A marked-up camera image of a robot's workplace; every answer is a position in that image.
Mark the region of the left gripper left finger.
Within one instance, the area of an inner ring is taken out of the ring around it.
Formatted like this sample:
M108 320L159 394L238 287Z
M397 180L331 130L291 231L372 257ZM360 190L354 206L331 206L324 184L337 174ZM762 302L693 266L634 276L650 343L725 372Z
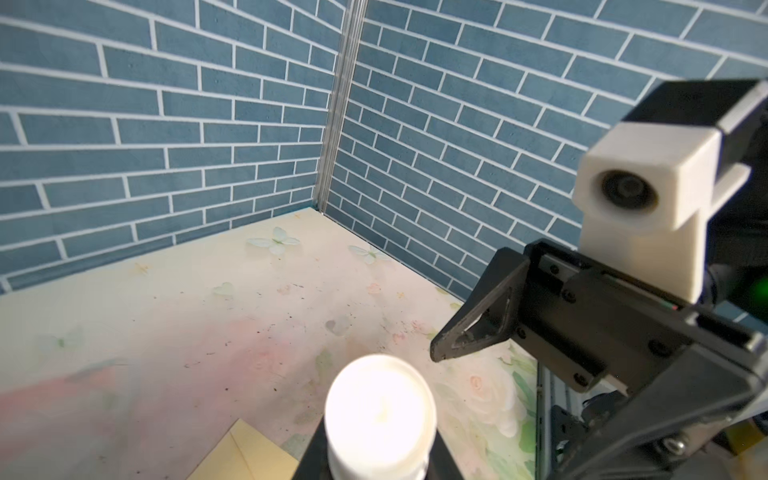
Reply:
M292 479L329 480L328 442L323 419L320 420Z

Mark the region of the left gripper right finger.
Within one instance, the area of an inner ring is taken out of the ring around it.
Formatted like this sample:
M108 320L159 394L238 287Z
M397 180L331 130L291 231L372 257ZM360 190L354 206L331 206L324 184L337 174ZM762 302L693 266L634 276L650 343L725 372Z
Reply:
M427 480L463 480L464 477L443 437L437 431L429 453Z

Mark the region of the yellow envelope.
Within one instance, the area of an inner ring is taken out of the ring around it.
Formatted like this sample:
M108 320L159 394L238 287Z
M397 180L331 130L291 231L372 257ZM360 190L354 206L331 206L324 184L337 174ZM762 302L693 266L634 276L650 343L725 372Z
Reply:
M188 479L291 479L297 467L294 457L238 419Z

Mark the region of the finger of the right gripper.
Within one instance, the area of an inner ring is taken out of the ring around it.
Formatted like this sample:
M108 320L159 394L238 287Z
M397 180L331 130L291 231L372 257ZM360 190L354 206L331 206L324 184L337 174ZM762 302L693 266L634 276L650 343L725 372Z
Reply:
M529 268L526 255L497 250L467 300L431 340L431 360L456 359L510 339Z

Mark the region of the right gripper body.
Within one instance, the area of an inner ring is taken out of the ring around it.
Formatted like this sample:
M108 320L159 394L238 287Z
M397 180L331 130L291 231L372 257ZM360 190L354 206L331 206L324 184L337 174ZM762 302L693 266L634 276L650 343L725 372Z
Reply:
M511 252L512 336L569 388L614 379L554 479L669 479L767 388L767 341L547 242Z

